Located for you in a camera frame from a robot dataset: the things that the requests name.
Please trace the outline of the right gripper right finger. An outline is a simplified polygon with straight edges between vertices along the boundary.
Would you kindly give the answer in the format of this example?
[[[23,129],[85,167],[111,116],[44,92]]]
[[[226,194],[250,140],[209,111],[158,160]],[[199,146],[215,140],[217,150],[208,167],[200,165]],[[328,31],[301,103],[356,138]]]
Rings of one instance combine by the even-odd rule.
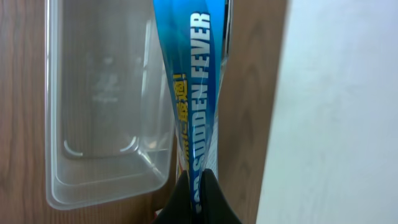
[[[204,224],[242,224],[225,199],[211,169],[203,171],[200,187]]]

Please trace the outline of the blue fever patch box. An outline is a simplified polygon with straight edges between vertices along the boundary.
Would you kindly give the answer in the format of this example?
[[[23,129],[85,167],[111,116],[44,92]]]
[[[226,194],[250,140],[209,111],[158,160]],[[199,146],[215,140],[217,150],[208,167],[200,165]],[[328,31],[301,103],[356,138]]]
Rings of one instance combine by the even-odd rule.
[[[175,115],[179,169],[188,174],[190,206],[199,215],[201,176],[216,157],[233,1],[154,0],[154,12]]]

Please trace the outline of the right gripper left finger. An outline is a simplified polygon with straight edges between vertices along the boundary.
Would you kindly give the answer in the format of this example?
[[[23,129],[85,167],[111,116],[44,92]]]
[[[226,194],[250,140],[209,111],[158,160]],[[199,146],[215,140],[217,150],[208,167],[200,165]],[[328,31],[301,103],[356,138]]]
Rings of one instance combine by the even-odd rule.
[[[192,209],[187,171],[179,177],[167,205],[152,224],[191,224]]]

